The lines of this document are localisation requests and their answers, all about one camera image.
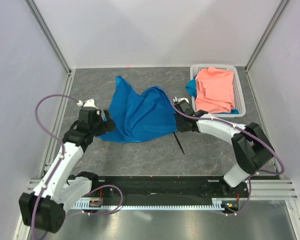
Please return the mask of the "blue satin napkin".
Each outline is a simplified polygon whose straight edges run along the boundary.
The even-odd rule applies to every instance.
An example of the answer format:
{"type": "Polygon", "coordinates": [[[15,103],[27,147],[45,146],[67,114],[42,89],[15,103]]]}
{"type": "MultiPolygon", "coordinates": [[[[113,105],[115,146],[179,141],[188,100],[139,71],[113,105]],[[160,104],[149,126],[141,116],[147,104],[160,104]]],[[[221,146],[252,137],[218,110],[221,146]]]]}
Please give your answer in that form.
{"type": "Polygon", "coordinates": [[[117,76],[108,110],[115,130],[100,136],[103,141],[141,143],[177,131],[175,110],[159,86],[138,94],[123,77],[117,76]]]}

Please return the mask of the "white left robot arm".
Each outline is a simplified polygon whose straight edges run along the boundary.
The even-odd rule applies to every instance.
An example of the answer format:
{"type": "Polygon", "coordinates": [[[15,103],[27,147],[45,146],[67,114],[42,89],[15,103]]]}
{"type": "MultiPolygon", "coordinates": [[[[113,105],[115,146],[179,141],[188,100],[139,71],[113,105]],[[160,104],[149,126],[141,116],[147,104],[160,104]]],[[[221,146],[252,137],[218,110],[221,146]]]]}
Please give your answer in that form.
{"type": "Polygon", "coordinates": [[[31,193],[23,193],[19,198],[22,221],[26,226],[56,233],[76,201],[86,194],[94,197],[99,193],[95,173],[83,171],[69,185],[66,182],[94,138],[115,128],[107,108],[101,110],[88,102],[80,108],[78,119],[64,134],[59,152],[43,179],[31,193]]]}

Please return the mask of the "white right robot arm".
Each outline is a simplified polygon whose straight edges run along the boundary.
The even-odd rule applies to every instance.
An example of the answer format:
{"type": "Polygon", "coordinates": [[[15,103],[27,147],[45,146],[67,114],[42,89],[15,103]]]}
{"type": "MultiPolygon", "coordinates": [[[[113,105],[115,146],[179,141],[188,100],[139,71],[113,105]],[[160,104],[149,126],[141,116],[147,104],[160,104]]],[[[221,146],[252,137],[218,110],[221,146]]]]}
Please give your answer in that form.
{"type": "Polygon", "coordinates": [[[225,197],[232,196],[237,187],[256,174],[274,157],[274,149],[257,123],[236,124],[212,114],[195,111],[184,98],[173,100],[177,130],[208,134],[232,145],[236,163],[222,177],[219,191],[225,197]]]}

